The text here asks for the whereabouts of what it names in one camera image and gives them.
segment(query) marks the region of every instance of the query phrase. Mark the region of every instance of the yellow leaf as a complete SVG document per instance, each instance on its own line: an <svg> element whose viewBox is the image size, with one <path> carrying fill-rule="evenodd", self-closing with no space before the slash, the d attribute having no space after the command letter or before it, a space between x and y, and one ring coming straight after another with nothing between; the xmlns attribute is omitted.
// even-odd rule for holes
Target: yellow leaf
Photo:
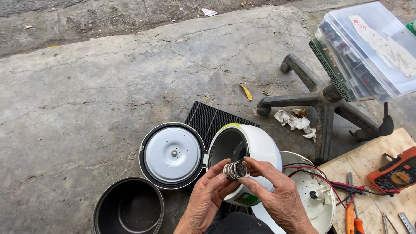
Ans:
<svg viewBox="0 0 416 234"><path fill-rule="evenodd" d="M241 87L243 87L244 91L245 91L245 95L247 95L247 99L249 101L253 100L253 97L251 96L251 93L240 83L238 83L238 85L240 85Z"/></svg>

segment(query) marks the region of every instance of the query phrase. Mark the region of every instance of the metal spring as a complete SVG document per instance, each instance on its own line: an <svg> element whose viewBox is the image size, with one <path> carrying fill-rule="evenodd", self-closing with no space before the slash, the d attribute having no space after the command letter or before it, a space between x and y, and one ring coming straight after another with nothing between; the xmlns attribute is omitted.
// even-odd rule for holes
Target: metal spring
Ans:
<svg viewBox="0 0 416 234"><path fill-rule="evenodd" d="M229 179L239 179L250 175L250 166L244 160L238 160L225 165L223 172Z"/></svg>

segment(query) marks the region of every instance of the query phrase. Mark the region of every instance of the dry leaf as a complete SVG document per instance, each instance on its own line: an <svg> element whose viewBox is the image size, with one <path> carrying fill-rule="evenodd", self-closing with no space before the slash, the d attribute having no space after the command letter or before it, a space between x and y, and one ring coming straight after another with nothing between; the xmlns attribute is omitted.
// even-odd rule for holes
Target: dry leaf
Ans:
<svg viewBox="0 0 416 234"><path fill-rule="evenodd" d="M251 93L240 83L238 83L239 86L243 87L244 91L245 91L245 95L247 95L247 99L249 101L253 100L253 97L251 96Z"/></svg>
<svg viewBox="0 0 416 234"><path fill-rule="evenodd" d="M301 110L301 109L294 109L292 110L293 113L297 114L300 117L308 117L309 113L307 110Z"/></svg>

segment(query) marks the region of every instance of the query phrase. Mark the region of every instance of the black nonstick pot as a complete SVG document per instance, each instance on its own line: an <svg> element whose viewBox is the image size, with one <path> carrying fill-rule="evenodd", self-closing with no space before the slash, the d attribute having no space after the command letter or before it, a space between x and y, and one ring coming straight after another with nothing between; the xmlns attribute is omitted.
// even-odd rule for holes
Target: black nonstick pot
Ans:
<svg viewBox="0 0 416 234"><path fill-rule="evenodd" d="M127 177L112 184L94 210L95 234L155 234L165 211L163 196L150 181Z"/></svg>

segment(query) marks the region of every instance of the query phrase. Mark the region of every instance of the orange screwdriver handle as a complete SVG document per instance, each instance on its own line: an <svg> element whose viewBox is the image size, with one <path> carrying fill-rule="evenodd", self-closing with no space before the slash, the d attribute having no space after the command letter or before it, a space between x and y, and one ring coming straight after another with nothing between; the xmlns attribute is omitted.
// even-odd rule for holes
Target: orange screwdriver handle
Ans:
<svg viewBox="0 0 416 234"><path fill-rule="evenodd" d="M357 234L364 234L363 221L361 219L354 219L354 225Z"/></svg>
<svg viewBox="0 0 416 234"><path fill-rule="evenodd" d="M345 210L345 217L346 234L354 234L354 206L351 205Z"/></svg>

